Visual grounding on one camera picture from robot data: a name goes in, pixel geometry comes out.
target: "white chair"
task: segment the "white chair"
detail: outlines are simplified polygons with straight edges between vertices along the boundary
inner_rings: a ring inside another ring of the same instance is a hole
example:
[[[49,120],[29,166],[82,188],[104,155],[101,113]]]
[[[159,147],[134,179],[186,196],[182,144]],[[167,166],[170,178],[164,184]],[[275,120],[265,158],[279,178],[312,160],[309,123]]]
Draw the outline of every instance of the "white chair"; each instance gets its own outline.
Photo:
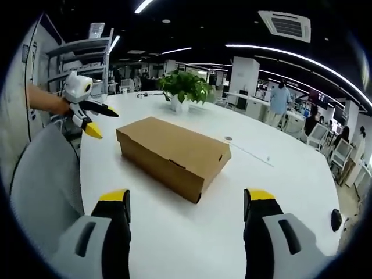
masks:
[[[353,147],[351,146],[351,144],[341,138],[335,150],[333,150],[332,156],[330,158],[330,164],[334,163],[341,170],[343,170],[352,149]]]
[[[322,124],[317,123],[306,139],[306,144],[320,151],[321,145],[324,142],[326,135],[328,133],[328,128]]]
[[[120,81],[120,92],[122,92],[122,89],[126,88],[127,92],[134,92],[134,82],[132,79],[126,79]]]
[[[141,79],[139,77],[136,77],[134,79],[134,91],[140,91],[142,87]]]

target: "white pillar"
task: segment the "white pillar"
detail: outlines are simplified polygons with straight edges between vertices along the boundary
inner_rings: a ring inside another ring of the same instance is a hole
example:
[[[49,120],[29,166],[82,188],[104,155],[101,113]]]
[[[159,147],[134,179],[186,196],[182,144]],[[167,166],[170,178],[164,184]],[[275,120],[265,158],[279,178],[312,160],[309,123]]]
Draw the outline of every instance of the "white pillar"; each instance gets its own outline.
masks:
[[[352,101],[346,101],[345,112],[348,114],[348,121],[346,122],[346,125],[349,126],[350,129],[349,140],[351,141],[356,129],[356,123],[358,121],[359,107]]]
[[[171,71],[176,69],[176,61],[175,60],[166,60],[164,63],[164,74],[167,75]]]
[[[153,66],[153,63],[151,63],[149,66],[149,78],[155,77],[156,71],[153,69]]]
[[[222,85],[222,82],[223,82],[223,72],[222,71],[218,71],[217,72],[216,86]]]
[[[257,89],[259,69],[260,64],[252,58],[234,57],[229,91],[239,94],[240,90],[245,90],[248,91],[249,96],[254,96]]]

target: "green leaves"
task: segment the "green leaves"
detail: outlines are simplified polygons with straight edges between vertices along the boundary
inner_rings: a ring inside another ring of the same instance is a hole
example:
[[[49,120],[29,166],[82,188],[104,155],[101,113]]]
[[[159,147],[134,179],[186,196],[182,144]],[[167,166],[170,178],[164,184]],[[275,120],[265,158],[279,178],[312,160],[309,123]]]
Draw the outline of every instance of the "green leaves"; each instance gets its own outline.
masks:
[[[210,86],[204,78],[200,78],[192,73],[184,71],[173,71],[171,75],[163,77],[159,81],[160,88],[171,95],[177,95],[182,103],[185,98],[193,101],[205,103],[210,92]]]
[[[185,91],[180,91],[177,95],[177,98],[180,101],[180,103],[183,103],[183,101],[185,100]]]

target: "brown cardboard box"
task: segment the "brown cardboard box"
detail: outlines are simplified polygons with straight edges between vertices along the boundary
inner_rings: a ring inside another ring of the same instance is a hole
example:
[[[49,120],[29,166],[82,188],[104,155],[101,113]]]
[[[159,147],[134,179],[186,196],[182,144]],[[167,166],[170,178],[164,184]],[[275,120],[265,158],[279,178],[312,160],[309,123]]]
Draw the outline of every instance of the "brown cardboard box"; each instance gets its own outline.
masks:
[[[193,203],[231,158],[228,144],[154,117],[119,128],[116,136],[123,156]]]

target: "air conditioning vent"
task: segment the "air conditioning vent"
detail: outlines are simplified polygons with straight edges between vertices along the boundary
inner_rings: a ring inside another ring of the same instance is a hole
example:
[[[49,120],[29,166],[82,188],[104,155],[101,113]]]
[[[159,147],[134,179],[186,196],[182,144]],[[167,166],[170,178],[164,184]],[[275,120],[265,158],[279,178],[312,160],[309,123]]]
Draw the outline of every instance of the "air conditioning vent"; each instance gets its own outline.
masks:
[[[272,35],[311,41],[310,19],[290,13],[259,11],[262,20]]]

